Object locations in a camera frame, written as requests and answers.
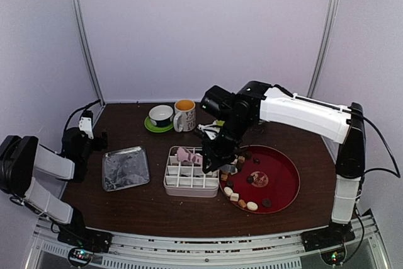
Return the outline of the bunny tin lid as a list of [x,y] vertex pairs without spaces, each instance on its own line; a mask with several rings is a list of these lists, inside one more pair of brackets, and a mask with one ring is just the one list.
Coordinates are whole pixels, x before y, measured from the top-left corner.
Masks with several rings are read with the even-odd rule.
[[147,153],[142,146],[107,152],[102,157],[102,186],[115,192],[148,184],[150,171]]

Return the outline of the pink metal tongs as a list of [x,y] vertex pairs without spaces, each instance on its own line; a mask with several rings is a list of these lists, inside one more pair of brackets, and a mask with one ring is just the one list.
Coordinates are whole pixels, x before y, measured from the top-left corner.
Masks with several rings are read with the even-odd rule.
[[[179,162],[192,163],[195,166],[203,167],[203,156],[199,153],[191,152],[185,147],[178,147],[176,152],[176,157]],[[223,173],[234,173],[236,174],[239,170],[236,163],[225,164],[218,168]]]

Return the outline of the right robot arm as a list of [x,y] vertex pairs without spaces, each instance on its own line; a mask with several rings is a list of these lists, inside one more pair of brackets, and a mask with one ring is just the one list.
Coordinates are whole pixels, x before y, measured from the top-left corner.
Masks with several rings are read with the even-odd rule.
[[201,100],[202,110],[224,122],[218,134],[202,134],[202,170],[216,171],[240,150],[247,129],[262,120],[306,130],[339,144],[335,164],[336,189],[327,227],[302,233],[316,247],[348,240],[351,218],[365,174],[365,127],[358,103],[332,105],[291,93],[278,84],[248,82],[238,93],[211,87]]

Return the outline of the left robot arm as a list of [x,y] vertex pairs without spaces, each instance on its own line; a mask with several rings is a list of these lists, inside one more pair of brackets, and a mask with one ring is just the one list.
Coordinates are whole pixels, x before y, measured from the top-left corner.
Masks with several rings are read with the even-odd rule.
[[83,182],[91,154],[107,146],[106,132],[90,137],[77,127],[63,133],[60,153],[45,147],[38,137],[9,135],[1,142],[1,191],[12,202],[46,215],[76,246],[85,246],[91,234],[81,211],[56,197],[42,182]]

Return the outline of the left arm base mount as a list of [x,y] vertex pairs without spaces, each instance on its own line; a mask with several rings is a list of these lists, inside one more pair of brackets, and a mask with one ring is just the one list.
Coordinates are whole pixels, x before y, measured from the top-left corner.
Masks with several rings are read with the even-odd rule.
[[113,235],[109,232],[86,229],[86,237],[77,236],[70,231],[61,230],[58,233],[59,242],[72,246],[67,253],[67,260],[74,267],[84,267],[90,264],[96,253],[107,253]]

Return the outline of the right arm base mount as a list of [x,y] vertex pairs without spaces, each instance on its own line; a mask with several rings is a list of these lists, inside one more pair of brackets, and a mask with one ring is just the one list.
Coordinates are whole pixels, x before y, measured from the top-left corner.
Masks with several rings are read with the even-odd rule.
[[328,228],[305,231],[301,234],[304,250],[319,252],[321,260],[329,266],[344,263],[347,259],[346,243],[355,238],[353,231],[331,231]]

